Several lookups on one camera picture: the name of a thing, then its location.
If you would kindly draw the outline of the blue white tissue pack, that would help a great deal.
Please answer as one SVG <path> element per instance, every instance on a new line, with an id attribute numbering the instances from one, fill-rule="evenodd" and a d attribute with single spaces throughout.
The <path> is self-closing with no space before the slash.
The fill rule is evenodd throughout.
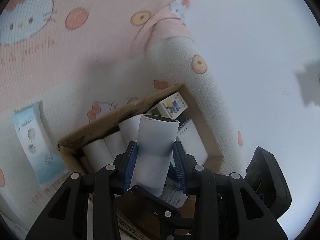
<path id="1" fill-rule="evenodd" d="M 68 173 L 41 121 L 39 103 L 16 112 L 12 123 L 42 188 L 49 187 Z"/>

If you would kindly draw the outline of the white paper roll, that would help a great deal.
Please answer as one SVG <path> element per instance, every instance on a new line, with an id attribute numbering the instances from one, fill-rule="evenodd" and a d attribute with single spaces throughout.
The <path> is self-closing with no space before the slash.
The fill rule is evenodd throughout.
<path id="1" fill-rule="evenodd" d="M 179 124 L 179 121 L 163 116 L 141 116 L 131 186 L 141 186 L 156 197 L 162 194 Z"/>
<path id="2" fill-rule="evenodd" d="M 137 140 L 141 115 L 135 115 L 119 123 L 121 134 L 128 144 L 131 140 Z"/>
<path id="3" fill-rule="evenodd" d="M 82 148 L 94 172 L 114 162 L 114 158 L 104 139 L 96 140 Z"/>
<path id="4" fill-rule="evenodd" d="M 117 131 L 104 138 L 108 150 L 112 157 L 115 159 L 118 155 L 123 154 L 126 151 L 126 143 L 121 134 L 121 131 Z"/>

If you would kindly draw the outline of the brown cardboard box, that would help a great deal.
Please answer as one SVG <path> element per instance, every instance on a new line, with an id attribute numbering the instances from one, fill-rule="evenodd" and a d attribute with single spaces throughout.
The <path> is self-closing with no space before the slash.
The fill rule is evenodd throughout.
<path id="1" fill-rule="evenodd" d="M 188 106 L 185 114 L 193 121 L 202 141 L 201 144 L 195 146 L 194 151 L 187 150 L 186 153 L 193 155 L 199 165 L 215 173 L 220 172 L 223 162 L 222 152 L 195 98 L 182 83 L 128 103 L 60 139 L 57 145 L 67 169 L 70 172 L 86 174 L 79 161 L 76 160 L 80 155 L 80 150 L 98 139 L 103 139 L 135 116 L 138 118 L 139 125 L 136 138 L 138 152 L 158 154 L 164 150 L 164 155 L 170 157 L 172 154 L 169 153 L 169 150 L 172 149 L 176 140 L 180 124 L 172 118 L 153 116 L 147 111 L 176 92 L 179 92 L 184 98 Z M 119 227 L 126 234 L 131 235 L 134 239 L 161 239 L 159 221 L 155 215 L 142 207 L 132 192 L 117 197 L 115 204 Z"/>

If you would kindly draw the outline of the white spiral notepad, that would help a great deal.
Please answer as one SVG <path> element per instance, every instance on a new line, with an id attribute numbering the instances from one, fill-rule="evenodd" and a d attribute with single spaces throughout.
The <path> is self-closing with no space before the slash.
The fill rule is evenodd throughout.
<path id="1" fill-rule="evenodd" d="M 204 165 L 208 158 L 208 153 L 191 119 L 185 120 L 179 127 L 177 137 L 185 152 L 192 155 L 198 164 Z"/>

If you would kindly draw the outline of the white paper roll in box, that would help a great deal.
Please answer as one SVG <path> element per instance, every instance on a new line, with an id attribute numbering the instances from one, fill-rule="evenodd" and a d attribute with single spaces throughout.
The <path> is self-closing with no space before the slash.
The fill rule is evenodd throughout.
<path id="1" fill-rule="evenodd" d="M 126 151 L 126 143 L 121 134 L 121 131 L 117 131 L 104 138 L 108 150 L 112 157 L 115 159 L 118 155 L 123 154 Z"/>

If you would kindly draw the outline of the green white cartoon box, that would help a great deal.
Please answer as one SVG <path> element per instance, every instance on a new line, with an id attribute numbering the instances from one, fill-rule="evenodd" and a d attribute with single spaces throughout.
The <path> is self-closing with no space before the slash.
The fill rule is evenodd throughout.
<path id="1" fill-rule="evenodd" d="M 179 92 L 172 94 L 153 106 L 147 114 L 176 119 L 188 108 L 187 103 Z"/>

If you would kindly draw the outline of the pink Hello Kitty blanket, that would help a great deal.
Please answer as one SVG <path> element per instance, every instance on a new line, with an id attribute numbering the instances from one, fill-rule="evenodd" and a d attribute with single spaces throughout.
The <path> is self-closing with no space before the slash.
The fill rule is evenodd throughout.
<path id="1" fill-rule="evenodd" d="M 40 104 L 56 148 L 79 127 L 176 83 L 195 97 L 222 152 L 244 168 L 233 125 L 196 31 L 214 44 L 217 0 L 8 0 L 1 4 L 1 215 L 27 231 L 65 181 L 42 188 L 12 117 Z"/>

